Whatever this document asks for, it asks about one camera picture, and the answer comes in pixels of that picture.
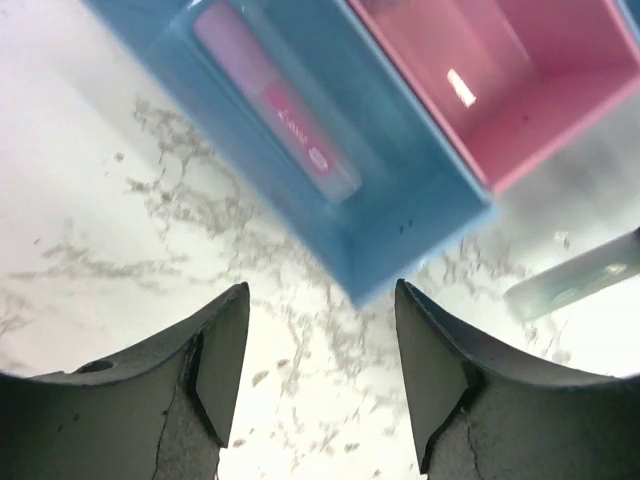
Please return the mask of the pink highlighter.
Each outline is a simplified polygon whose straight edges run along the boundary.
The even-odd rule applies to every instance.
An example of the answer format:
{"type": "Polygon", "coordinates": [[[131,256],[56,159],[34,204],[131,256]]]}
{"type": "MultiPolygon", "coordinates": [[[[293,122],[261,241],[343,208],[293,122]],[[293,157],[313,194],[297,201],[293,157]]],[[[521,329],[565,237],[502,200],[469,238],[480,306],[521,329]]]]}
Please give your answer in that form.
{"type": "Polygon", "coordinates": [[[355,167],[229,2],[204,8],[194,33],[325,198],[339,203],[360,188],[355,167]]]}

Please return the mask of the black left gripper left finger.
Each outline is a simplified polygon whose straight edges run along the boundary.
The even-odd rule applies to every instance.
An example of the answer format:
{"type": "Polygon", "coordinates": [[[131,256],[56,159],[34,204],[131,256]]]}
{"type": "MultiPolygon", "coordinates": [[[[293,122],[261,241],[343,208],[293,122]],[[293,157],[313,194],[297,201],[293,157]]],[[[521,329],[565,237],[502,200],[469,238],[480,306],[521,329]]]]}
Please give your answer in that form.
{"type": "Polygon", "coordinates": [[[71,373],[1,378],[5,479],[213,479],[229,443],[250,315],[237,284],[190,317],[71,373]]]}

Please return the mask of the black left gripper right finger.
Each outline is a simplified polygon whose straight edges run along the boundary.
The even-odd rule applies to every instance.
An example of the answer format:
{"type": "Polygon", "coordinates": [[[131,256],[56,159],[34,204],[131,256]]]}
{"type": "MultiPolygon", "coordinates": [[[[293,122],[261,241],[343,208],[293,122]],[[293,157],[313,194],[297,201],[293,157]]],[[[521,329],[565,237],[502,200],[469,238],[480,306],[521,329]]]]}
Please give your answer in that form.
{"type": "Polygon", "coordinates": [[[639,381],[518,350],[395,287],[417,463],[430,479],[635,479],[639,381]]]}

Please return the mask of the blue plastic bin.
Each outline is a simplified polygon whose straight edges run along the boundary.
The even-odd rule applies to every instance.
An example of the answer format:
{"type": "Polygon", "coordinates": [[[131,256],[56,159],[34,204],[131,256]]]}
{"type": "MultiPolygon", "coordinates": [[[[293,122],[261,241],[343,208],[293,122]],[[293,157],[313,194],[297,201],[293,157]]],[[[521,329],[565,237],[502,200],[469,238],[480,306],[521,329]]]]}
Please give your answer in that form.
{"type": "Polygon", "coordinates": [[[215,1],[93,1],[91,11],[363,306],[491,213],[488,192],[343,1],[227,1],[355,167],[333,203],[199,41],[215,1]]]}

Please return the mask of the pink plastic bin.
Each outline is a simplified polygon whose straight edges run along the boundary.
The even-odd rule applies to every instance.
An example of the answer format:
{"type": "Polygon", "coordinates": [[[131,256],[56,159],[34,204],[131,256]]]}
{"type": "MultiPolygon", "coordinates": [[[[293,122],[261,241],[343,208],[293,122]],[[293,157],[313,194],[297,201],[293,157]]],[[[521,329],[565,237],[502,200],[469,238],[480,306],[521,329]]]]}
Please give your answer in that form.
{"type": "Polygon", "coordinates": [[[477,178],[507,190],[639,84],[621,1],[356,1],[477,178]]]}

